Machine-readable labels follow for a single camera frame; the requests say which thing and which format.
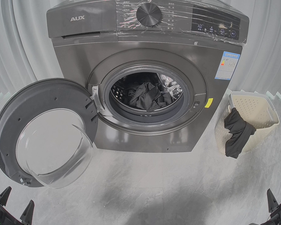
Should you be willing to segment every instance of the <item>marble floor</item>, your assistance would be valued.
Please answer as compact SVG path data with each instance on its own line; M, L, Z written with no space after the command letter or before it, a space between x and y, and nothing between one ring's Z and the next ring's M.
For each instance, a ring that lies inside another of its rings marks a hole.
M0 97L0 109L9 95ZM266 190L281 202L281 100L273 104L280 125L238 159L217 148L214 127L225 96L192 152L129 153L94 149L86 172L62 189L29 188L0 170L0 193L12 187L7 209L20 217L30 199L33 224L248 225L269 216Z

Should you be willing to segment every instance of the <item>laundry basket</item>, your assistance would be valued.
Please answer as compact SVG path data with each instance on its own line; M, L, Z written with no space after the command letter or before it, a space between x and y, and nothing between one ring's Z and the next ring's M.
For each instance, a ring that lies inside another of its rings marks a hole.
M254 92L231 92L227 107L215 127L217 146L223 154L225 154L226 141L232 137L229 130L224 127L224 119L229 115L230 109L233 107L237 109L246 122L256 128L255 134L250 136L241 154L259 146L280 123L278 114L266 95Z

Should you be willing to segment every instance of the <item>aux logo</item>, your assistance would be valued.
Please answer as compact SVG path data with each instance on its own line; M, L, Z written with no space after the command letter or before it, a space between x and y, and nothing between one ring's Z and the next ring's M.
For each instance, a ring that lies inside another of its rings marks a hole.
M81 19L85 19L84 16L85 16L85 15L79 16L79 17L72 17L72 18L71 18L71 21L78 21L78 20L81 20Z

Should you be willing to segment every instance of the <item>washing machine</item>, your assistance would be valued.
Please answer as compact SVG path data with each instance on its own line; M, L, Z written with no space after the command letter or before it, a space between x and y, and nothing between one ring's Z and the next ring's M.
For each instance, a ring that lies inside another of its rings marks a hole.
M191 152L233 76L249 19L219 0L68 0L47 11L47 25L64 78L30 84L0 113L0 168L31 187L60 167L59 179L75 170L64 164L77 147L54 149L58 137L71 140L67 123L101 149ZM34 172L27 156L44 144L46 156L68 154Z

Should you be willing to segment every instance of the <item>washing machine door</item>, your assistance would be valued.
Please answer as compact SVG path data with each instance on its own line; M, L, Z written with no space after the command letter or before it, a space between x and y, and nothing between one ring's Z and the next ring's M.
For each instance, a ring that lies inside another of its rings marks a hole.
M88 167L97 126L96 106L80 84L30 84L0 112L0 168L26 186L67 186Z

